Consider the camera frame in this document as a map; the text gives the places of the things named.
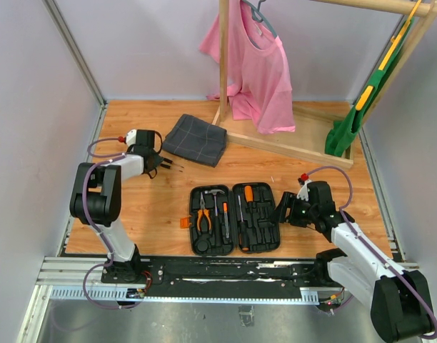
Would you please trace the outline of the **orange black screwdriver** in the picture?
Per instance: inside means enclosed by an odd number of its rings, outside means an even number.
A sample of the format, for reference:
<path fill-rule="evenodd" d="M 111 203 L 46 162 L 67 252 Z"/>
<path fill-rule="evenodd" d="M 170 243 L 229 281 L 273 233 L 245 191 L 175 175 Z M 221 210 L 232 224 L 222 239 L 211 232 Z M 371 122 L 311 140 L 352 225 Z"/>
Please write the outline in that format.
<path fill-rule="evenodd" d="M 254 210 L 256 209 L 256 204 L 254 201 L 253 189 L 252 189 L 252 186 L 250 184 L 248 184 L 244 187 L 244 196 L 246 199 L 248 212 L 250 214 L 253 214 Z"/>

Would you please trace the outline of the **black handled nut driver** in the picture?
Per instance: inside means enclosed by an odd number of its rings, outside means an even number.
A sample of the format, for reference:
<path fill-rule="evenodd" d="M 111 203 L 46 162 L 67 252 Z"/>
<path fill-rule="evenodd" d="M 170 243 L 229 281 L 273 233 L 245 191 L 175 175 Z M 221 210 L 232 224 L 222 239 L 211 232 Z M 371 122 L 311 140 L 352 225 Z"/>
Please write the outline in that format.
<path fill-rule="evenodd" d="M 242 211 L 242 203 L 241 196 L 238 195 L 238 206 L 239 206 L 239 214 L 240 214 L 240 246 L 241 250 L 244 252 L 248 252 L 250 249 L 249 237 L 247 234 L 246 223 L 243 220 L 243 211 Z"/>

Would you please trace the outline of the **orange utility knife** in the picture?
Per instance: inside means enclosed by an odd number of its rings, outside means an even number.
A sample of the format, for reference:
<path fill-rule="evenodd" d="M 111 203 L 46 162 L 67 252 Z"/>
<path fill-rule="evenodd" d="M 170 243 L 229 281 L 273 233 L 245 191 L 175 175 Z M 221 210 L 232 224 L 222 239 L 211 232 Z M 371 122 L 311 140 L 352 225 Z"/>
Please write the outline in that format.
<path fill-rule="evenodd" d="M 223 217 L 224 217 L 224 224 L 225 224 L 225 237 L 227 239 L 230 238 L 230 228 L 229 228 L 229 221 L 228 221 L 228 204 L 227 202 L 223 203 Z"/>

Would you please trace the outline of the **black plastic tool case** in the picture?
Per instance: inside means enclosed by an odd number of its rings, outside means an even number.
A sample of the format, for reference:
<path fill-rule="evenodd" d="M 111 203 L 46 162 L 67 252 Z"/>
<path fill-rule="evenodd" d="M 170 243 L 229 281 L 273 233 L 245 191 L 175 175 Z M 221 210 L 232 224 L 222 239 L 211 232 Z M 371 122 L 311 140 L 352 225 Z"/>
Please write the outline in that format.
<path fill-rule="evenodd" d="M 248 212 L 244 187 L 250 184 L 253 189 L 256 209 L 253 214 Z M 218 215 L 223 238 L 222 247 L 215 245 L 214 233 L 214 198 L 211 194 L 205 194 L 206 190 L 221 189 L 224 194 L 217 195 Z M 196 221 L 200 209 L 200 194 L 204 194 L 206 208 L 210 211 L 212 228 L 208 233 L 200 234 Z M 249 237 L 250 249 L 248 252 L 241 250 L 240 246 L 240 214 L 238 206 L 238 195 L 241 196 L 243 220 L 246 223 Z M 225 237 L 225 224 L 223 217 L 223 203 L 228 204 L 228 221 L 230 238 Z M 189 197 L 189 215 L 181 219 L 180 227 L 188 229 L 191 241 L 191 249 L 198 256 L 226 256 L 238 249 L 244 254 L 256 254 L 272 252 L 281 245 L 281 233 L 278 223 L 270 221 L 270 216 L 276 208 L 273 192 L 269 184 L 264 182 L 250 182 L 234 184 L 231 188 L 218 184 L 196 187 L 191 190 Z"/>

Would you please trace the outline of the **claw hammer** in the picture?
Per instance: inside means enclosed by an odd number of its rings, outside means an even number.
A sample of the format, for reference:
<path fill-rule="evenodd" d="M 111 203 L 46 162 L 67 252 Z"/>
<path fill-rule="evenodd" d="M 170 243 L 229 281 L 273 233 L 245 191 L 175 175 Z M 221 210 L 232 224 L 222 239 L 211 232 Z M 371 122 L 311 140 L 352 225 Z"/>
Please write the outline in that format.
<path fill-rule="evenodd" d="M 211 194 L 214 198 L 214 233 L 215 233 L 215 245 L 216 247 L 222 247 L 223 238 L 221 233 L 221 225 L 219 219 L 219 209 L 217 204 L 217 195 L 224 194 L 224 191 L 221 189 L 210 189 L 206 190 L 205 194 Z"/>

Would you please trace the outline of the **orange handled pliers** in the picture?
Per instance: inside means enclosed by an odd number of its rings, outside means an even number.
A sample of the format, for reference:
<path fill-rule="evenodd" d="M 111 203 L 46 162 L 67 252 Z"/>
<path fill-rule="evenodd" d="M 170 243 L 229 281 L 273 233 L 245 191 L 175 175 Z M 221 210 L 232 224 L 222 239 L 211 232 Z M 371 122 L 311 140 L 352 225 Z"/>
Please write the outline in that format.
<path fill-rule="evenodd" d="M 206 202 L 203 193 L 200 194 L 199 206 L 200 209 L 198 210 L 196 226 L 200 234 L 208 233 L 211 231 L 212 222 L 210 211 L 206 208 Z"/>

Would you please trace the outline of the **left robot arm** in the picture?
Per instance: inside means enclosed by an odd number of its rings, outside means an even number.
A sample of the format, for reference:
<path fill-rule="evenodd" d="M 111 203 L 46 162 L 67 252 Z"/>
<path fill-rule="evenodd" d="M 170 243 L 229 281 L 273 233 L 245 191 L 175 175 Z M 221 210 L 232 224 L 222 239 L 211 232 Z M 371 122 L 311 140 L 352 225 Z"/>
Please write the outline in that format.
<path fill-rule="evenodd" d="M 141 255 L 129 238 L 120 219 L 122 184 L 131 178 L 148 175 L 153 179 L 163 158 L 154 130 L 132 129 L 115 140 L 126 150 L 113 154 L 95 154 L 97 162 L 81 163 L 71 193 L 72 217 L 90 226 L 107 249 L 103 264 L 103 282 L 137 283 L 143 271 Z"/>

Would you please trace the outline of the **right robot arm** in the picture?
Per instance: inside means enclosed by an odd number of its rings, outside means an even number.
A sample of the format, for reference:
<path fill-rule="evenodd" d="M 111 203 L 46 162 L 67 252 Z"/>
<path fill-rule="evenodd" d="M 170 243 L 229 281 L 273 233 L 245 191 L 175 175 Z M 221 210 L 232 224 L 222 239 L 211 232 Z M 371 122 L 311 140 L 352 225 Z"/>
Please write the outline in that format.
<path fill-rule="evenodd" d="M 314 279 L 345 287 L 370 313 L 385 342 L 437 338 L 437 319 L 427 279 L 384 254 L 354 219 L 337 207 L 327 182 L 301 182 L 298 193 L 284 192 L 273 218 L 296 227 L 313 225 L 334 244 L 316 255 Z"/>

